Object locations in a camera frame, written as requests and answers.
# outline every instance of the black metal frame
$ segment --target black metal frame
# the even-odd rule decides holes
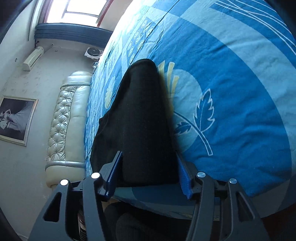
[[[122,152],[118,151],[112,163],[81,182],[61,181],[40,212],[29,241],[78,239],[81,199],[88,241],[111,241],[101,201],[108,201],[115,192],[122,158]],[[192,200],[196,201],[186,241],[210,240],[215,197],[220,198],[220,241],[269,240],[254,205],[235,179],[235,182],[217,181],[179,157],[178,161],[191,181]]]

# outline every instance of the cream leather headboard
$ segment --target cream leather headboard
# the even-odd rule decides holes
[[[92,74],[77,71],[66,77],[54,110],[47,148],[46,183],[85,177],[84,131]]]

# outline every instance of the window frame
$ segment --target window frame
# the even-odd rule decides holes
[[[42,12],[41,12],[41,15],[40,15],[40,19],[39,19],[39,23],[47,23],[48,14],[50,12],[53,1],[54,0],[47,0],[47,1],[44,2]],[[111,4],[113,2],[113,0],[107,0],[104,7],[102,8],[100,14],[95,15],[95,14],[90,14],[90,13],[85,13],[85,12],[70,12],[70,11],[67,11],[67,8],[69,6],[70,1],[71,0],[67,0],[65,9],[64,9],[63,14],[62,14],[62,19],[63,19],[64,15],[66,13],[82,14],[82,15],[97,17],[97,21],[96,21],[97,27],[100,26],[106,12],[108,11],[109,7],[111,6]]]

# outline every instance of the black pants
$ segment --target black pants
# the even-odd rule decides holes
[[[99,172],[123,152],[120,186],[178,182],[178,165],[155,64],[141,59],[124,74],[111,108],[99,120],[91,167]]]
[[[191,220],[168,218],[118,202],[105,209],[114,241],[184,241]]]

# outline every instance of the framed picture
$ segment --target framed picture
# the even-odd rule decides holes
[[[27,146],[30,124],[38,99],[0,98],[0,140]]]

